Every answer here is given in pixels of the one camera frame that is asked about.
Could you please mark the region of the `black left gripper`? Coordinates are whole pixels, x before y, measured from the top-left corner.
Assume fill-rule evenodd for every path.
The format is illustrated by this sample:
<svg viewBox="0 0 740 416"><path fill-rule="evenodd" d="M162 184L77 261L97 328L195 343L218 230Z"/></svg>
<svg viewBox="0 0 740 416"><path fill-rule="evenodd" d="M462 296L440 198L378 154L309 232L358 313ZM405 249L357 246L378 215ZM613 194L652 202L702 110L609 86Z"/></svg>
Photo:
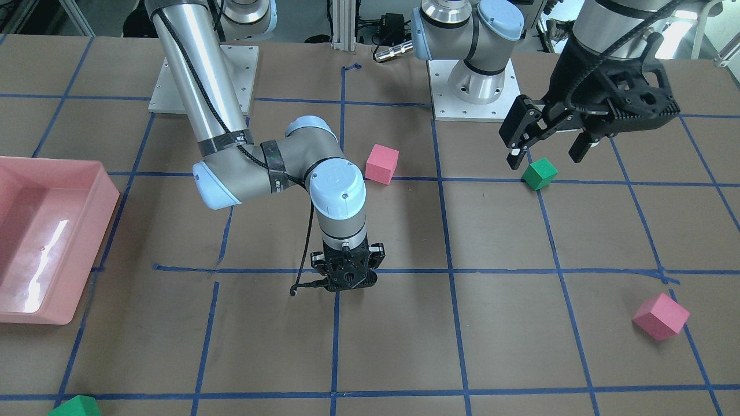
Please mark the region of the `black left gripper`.
<svg viewBox="0 0 740 416"><path fill-rule="evenodd" d="M506 161L520 168L528 149L556 132L578 129L568 155L581 163L603 137L622 132L651 130L666 125L680 111L663 64L656 59L662 35L649 35L639 57L607 59L572 95L572 103L590 113L568 110L565 97L578 74L595 59L595 54L569 40L558 58L547 93L540 100L519 95L499 129L508 148Z"/></svg>

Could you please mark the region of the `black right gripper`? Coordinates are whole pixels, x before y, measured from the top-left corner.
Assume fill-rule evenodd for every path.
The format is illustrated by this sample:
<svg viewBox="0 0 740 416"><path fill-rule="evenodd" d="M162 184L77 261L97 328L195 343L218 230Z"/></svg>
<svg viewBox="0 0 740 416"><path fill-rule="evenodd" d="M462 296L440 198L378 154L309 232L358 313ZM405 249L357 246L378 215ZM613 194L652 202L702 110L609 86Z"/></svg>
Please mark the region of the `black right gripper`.
<svg viewBox="0 0 740 416"><path fill-rule="evenodd" d="M372 287L377 283L375 272L386 251L383 243L370 244L363 240L358 247L335 250L323 245L323 252L311 253L311 266L323 279L311 282L311 287L323 287L330 292Z"/></svg>

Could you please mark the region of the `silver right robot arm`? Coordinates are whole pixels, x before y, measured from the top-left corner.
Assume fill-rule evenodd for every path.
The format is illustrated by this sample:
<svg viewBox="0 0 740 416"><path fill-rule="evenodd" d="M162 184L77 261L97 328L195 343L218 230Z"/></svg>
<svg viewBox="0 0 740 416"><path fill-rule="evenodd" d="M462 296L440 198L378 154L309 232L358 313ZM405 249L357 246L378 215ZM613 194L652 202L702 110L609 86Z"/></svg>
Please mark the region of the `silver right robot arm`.
<svg viewBox="0 0 740 416"><path fill-rule="evenodd" d="M146 1L202 159L193 166L201 198L212 210L303 187L311 200L323 248L309 256L321 279L299 288L330 292L372 287L385 258L383 243L368 243L367 188L345 158L338 137L317 116L291 122L282 139L256 144L235 92L235 71L220 47L225 40L267 34L277 21L272 1Z"/></svg>

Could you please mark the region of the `green cube near left arm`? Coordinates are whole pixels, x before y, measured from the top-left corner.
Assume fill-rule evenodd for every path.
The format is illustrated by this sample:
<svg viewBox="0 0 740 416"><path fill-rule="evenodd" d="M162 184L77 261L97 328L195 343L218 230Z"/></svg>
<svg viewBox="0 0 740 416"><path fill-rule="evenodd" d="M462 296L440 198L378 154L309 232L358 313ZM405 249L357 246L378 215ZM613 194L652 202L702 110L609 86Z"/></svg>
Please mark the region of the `green cube near left arm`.
<svg viewBox="0 0 740 416"><path fill-rule="evenodd" d="M541 158L528 165L521 179L531 190L538 191L547 187L557 176L558 169L547 158Z"/></svg>

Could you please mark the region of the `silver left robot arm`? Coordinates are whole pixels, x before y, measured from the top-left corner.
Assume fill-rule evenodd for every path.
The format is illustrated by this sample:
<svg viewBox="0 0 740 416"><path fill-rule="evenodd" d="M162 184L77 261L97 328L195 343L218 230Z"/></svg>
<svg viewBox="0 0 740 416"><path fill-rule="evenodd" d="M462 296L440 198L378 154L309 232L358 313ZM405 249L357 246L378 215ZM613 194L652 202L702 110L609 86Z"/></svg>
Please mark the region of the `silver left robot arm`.
<svg viewBox="0 0 740 416"><path fill-rule="evenodd" d="M579 130L569 154L579 163L603 138L657 129L680 113L656 52L659 29L679 1L586 1L572 24L547 92L518 95L499 135L517 169L534 144ZM422 1L410 22L418 59L457 61L451 85L465 102L497 98L525 19L508 1Z"/></svg>

